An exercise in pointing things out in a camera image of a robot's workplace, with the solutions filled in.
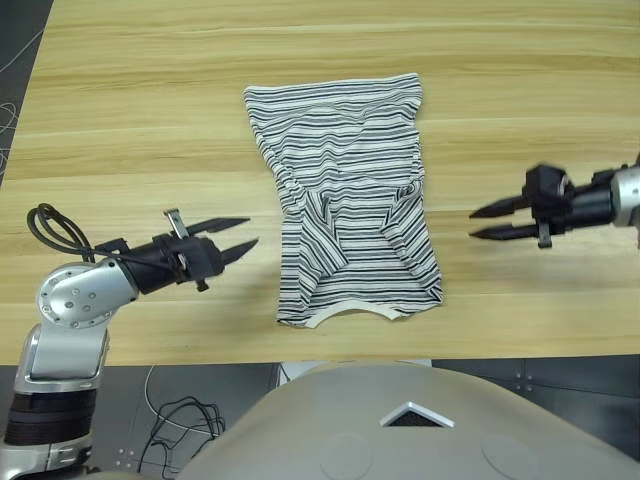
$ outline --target cable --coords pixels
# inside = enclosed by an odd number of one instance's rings
[[[36,41],[38,37],[42,35],[44,32],[44,28],[36,33],[31,40],[29,40],[24,47],[22,47],[15,56],[9,60],[3,67],[0,68],[0,73],[4,72],[7,68],[15,63],[18,58]],[[8,112],[10,118],[4,125],[0,125],[0,134],[6,132],[7,130],[15,130],[16,127],[12,126],[14,121],[18,120],[18,108],[13,103],[4,102],[0,104],[0,110],[4,110]],[[7,162],[9,161],[9,147],[0,147],[0,178],[4,175],[5,170],[7,169]]]
[[[153,365],[151,368],[149,368],[149,371],[147,372],[147,377],[144,380],[144,399],[147,402],[147,407],[149,407],[149,410],[151,410],[153,412],[153,414],[156,416],[156,418],[163,418],[160,413],[158,413],[158,411],[154,408],[153,404],[151,403],[151,400],[149,399],[149,379],[151,378],[151,373],[153,372],[153,369],[156,368],[155,365]],[[174,427],[177,427],[181,430],[184,430],[185,432],[196,432],[196,433],[201,433],[203,435],[209,435],[209,432],[206,432],[204,430],[198,430],[197,428],[193,428],[193,427],[188,427],[186,425],[182,425],[180,423],[176,423],[176,422],[172,422],[171,420],[165,419],[166,422],[169,425],[173,425]]]
[[[0,124],[0,135],[6,132],[7,130],[15,130],[15,127],[12,127],[14,121],[18,119],[17,108],[13,103],[0,103],[0,110],[5,111],[9,114],[9,118],[7,119],[4,125]],[[8,162],[8,153],[9,149],[0,147],[0,177],[4,174],[7,168]]]
[[[206,435],[208,438],[200,444],[196,452],[192,455],[191,458],[194,458],[198,453],[202,451],[202,449],[211,441],[218,438],[226,429],[226,423],[224,418],[220,413],[220,409],[215,403],[202,403],[194,396],[186,396],[174,402],[164,403],[157,410],[151,403],[149,399],[149,381],[151,378],[151,374],[155,369],[155,365],[149,368],[147,372],[147,376],[144,381],[144,397],[149,409],[155,414],[156,421],[149,432],[149,437],[142,449],[142,453],[140,455],[140,460],[138,462],[138,473],[142,470],[142,463],[144,458],[149,451],[150,448],[155,446],[160,446],[163,449],[164,460],[162,466],[162,478],[164,480],[173,480],[171,477],[167,476],[167,470],[171,473],[177,473],[171,467],[171,455],[173,450],[185,439],[185,437],[190,432],[197,432],[200,434]],[[165,410],[170,407],[175,406],[168,413]],[[199,423],[196,425],[182,425],[180,423],[174,422],[171,418],[176,415],[178,412],[182,411],[186,408],[196,408],[203,417],[205,423]],[[173,425],[181,430],[183,430],[182,434],[175,440],[168,438],[161,438],[158,436],[162,427],[166,424]],[[207,427],[207,430],[200,430],[200,427]]]
[[[162,411],[166,407],[175,405],[180,402],[185,402],[185,401],[186,403],[182,403],[181,405],[178,405],[173,410],[171,410],[171,412],[169,412],[166,416],[162,416],[162,413],[163,413]],[[206,408],[204,408],[204,405],[205,404],[202,404],[197,398],[188,396],[188,397],[181,398],[180,400],[176,400],[175,402],[165,403],[160,407],[160,409],[158,410],[159,413],[158,413],[158,417],[156,418],[156,422],[151,428],[151,432],[149,433],[149,438],[147,439],[147,442],[145,443],[144,448],[142,449],[142,453],[140,454],[140,460],[138,461],[138,469],[137,469],[138,473],[140,473],[142,470],[142,462],[144,461],[144,457],[147,454],[149,447],[151,447],[154,441],[159,442],[158,440],[155,440],[155,437],[160,431],[160,429],[167,423],[168,419],[170,419],[172,416],[174,416],[176,413],[178,413],[182,409],[185,409],[188,407],[195,407],[198,410],[200,410],[200,413],[202,413],[205,419],[207,420],[207,426],[209,427],[209,433],[210,433],[209,440],[215,440],[217,437],[219,437],[222,434],[222,432],[224,432],[223,419],[221,417],[216,417],[216,423],[214,424],[213,419],[209,415],[209,412],[206,410]],[[176,446],[177,446],[177,443],[174,444],[173,447],[170,448],[170,450],[175,448]]]
[[[52,221],[55,225],[64,230],[67,237],[56,232],[49,224],[49,221]],[[163,263],[150,262],[130,255],[123,255],[121,253],[96,250],[91,247],[86,235],[73,220],[62,215],[48,203],[41,203],[27,213],[27,227],[33,236],[46,246],[62,253],[80,255],[82,260],[85,262],[95,263],[95,256],[99,255],[113,258],[114,260],[124,260],[127,262],[148,265],[162,270],[168,270],[170,272],[173,271],[168,265]]]
[[[26,45],[25,45],[24,47],[22,47],[22,48],[18,51],[18,53],[16,53],[16,55],[15,55],[11,60],[9,60],[9,62],[8,62],[8,63],[6,63],[6,64],[5,64],[5,66],[4,66],[4,67],[0,68],[0,73],[4,72],[7,68],[9,68],[11,65],[13,65],[13,64],[15,63],[15,61],[16,61],[16,60],[18,60],[18,58],[20,58],[20,56],[21,56],[21,55],[22,55],[22,54],[27,50],[27,48],[29,48],[29,47],[31,46],[31,44],[32,44],[33,42],[35,42],[35,41],[40,37],[40,35],[42,35],[43,33],[44,33],[44,28],[43,28],[42,30],[40,30],[38,33],[36,33],[36,34],[31,38],[31,40],[29,40],[29,41],[26,43]]]
[[[287,382],[291,381],[291,378],[289,377],[289,375],[287,375],[286,370],[284,369],[284,367],[282,366],[282,363],[280,363],[280,371],[282,372],[282,374],[284,375],[284,378],[287,379]]]

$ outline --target black cable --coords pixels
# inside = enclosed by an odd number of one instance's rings
[[[175,408],[173,408],[168,414],[164,413],[164,411],[166,409],[168,409],[169,407],[172,407],[174,405],[177,405],[177,406],[175,406]],[[159,438],[157,438],[157,435],[158,435],[159,431],[169,421],[170,418],[172,418],[174,415],[176,415],[179,411],[181,411],[181,410],[183,410],[185,408],[189,408],[189,407],[194,407],[194,408],[198,409],[200,411],[200,413],[202,414],[203,420],[205,421],[205,423],[188,427],[188,429],[185,430],[182,433],[182,435],[176,440],[159,439]],[[213,413],[214,413],[213,417],[211,416],[211,414],[207,410],[208,408],[213,410]],[[169,467],[169,465],[168,465],[169,464],[169,453],[172,452],[173,449],[175,449],[184,440],[184,438],[187,436],[187,434],[189,432],[191,432],[191,431],[193,431],[193,429],[195,429],[197,427],[201,427],[201,426],[206,426],[208,428],[210,437],[207,438],[206,441],[203,442],[203,444],[200,445],[200,447],[198,448],[198,450],[196,451],[196,453],[193,456],[195,456],[198,453],[200,453],[202,448],[204,448],[204,446],[207,443],[215,440],[217,437],[219,437],[222,434],[222,432],[225,431],[225,428],[226,428],[225,421],[224,421],[224,418],[220,415],[220,410],[218,409],[218,406],[215,403],[202,403],[202,402],[200,402],[200,400],[198,400],[197,398],[195,398],[195,397],[193,397],[191,395],[183,397],[183,398],[181,398],[179,400],[176,400],[176,401],[173,401],[173,402],[167,402],[167,403],[162,404],[160,406],[160,408],[157,410],[156,421],[155,421],[153,427],[151,428],[151,431],[149,433],[149,437],[147,439],[147,442],[145,443],[145,446],[142,449],[142,454],[140,455],[140,460],[138,461],[137,472],[140,473],[140,471],[142,470],[142,463],[144,461],[144,457],[146,456],[149,448],[151,448],[153,446],[161,446],[163,451],[164,451],[164,462],[163,462],[163,468],[162,468],[162,478],[164,480],[172,480],[170,477],[166,476],[167,467]]]
[[[196,450],[196,453],[191,455],[191,459],[193,460],[194,458],[196,458],[196,455],[198,455],[205,447],[205,445],[207,445],[211,441],[213,441],[213,438],[207,438],[204,442],[202,442],[202,444],[198,447],[198,450]]]
[[[68,237],[65,238],[56,232],[50,225],[50,221],[64,230]],[[163,263],[150,262],[130,255],[124,255],[122,253],[113,253],[94,249],[80,227],[73,220],[62,215],[48,203],[41,203],[27,213],[27,227],[34,237],[49,248],[62,253],[80,255],[82,260],[85,262],[95,263],[95,256],[99,255],[102,257],[113,258],[114,260],[124,260],[127,262],[148,265],[162,270],[173,271],[168,265]]]
[[[287,379],[287,382],[291,381],[291,378],[289,378],[289,375],[287,375],[287,372],[285,371],[284,367],[282,366],[282,363],[280,364],[280,371],[282,372],[282,374],[284,375],[284,378]]]

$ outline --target black wrapped joint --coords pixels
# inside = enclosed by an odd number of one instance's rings
[[[87,435],[95,409],[96,391],[15,393],[4,442],[26,446],[60,443]]]

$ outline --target striped shirt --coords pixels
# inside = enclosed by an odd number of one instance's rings
[[[278,321],[345,310],[390,319],[442,303],[424,220],[417,74],[249,87],[284,220]]]

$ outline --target white cable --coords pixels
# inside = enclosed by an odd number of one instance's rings
[[[29,48],[29,47],[31,46],[31,44],[32,44],[33,42],[35,42],[35,41],[38,39],[38,37],[39,37],[40,35],[42,35],[42,33],[43,33],[43,32],[44,32],[44,28],[43,28],[42,30],[40,30],[38,33],[36,33],[36,34],[31,38],[31,40],[29,40],[29,41],[27,42],[27,44],[26,44],[24,47],[22,47],[18,53],[16,53],[15,57],[13,57],[11,60],[9,60],[9,63],[7,63],[4,67],[0,68],[0,73],[4,72],[7,68],[9,68],[11,65],[13,65],[13,64],[15,63],[15,61],[16,61],[18,58],[20,58],[20,55],[22,55],[22,54],[25,52],[25,50],[26,50],[27,48]]]
[[[151,404],[151,400],[149,400],[149,379],[151,378],[151,372],[153,372],[154,368],[156,368],[155,365],[153,365],[151,368],[149,368],[149,371],[147,372],[147,378],[145,378],[145,380],[144,380],[144,399],[147,402],[147,407],[149,407],[149,410],[151,410],[156,415],[157,418],[159,418],[161,420],[164,420],[165,423],[168,423],[169,425],[173,425],[174,427],[177,427],[180,430],[186,430],[186,431],[190,431],[190,432],[201,433],[203,435],[206,435],[207,437],[211,437],[212,435],[214,437],[219,437],[220,435],[212,434],[209,431],[200,430],[198,428],[188,427],[186,425],[182,425],[181,423],[176,423],[176,422],[174,422],[172,420],[169,420],[169,419],[163,417],[162,415],[160,415],[160,413]]]
[[[2,68],[0,68],[0,73],[4,72],[7,68],[13,65],[15,61],[18,60],[18,58],[20,58],[20,56],[27,50],[27,48],[29,48],[33,44],[33,42],[35,42],[42,35],[43,32],[44,32],[44,28],[40,30],[38,33],[36,33],[31,38],[31,40],[29,40],[26,43],[26,45],[22,47],[20,51],[16,53],[11,60],[9,60],[9,62],[7,62]],[[16,127],[12,126],[12,124],[14,121],[18,120],[18,115],[17,115],[18,108],[13,103],[5,102],[0,104],[0,110],[4,110],[5,112],[8,112],[10,115],[9,119],[7,120],[7,123],[5,123],[4,125],[0,125],[0,134],[4,133],[7,130],[15,130]],[[7,161],[9,160],[8,154],[9,154],[9,148],[0,147],[0,177],[2,177],[5,170],[7,169]]]

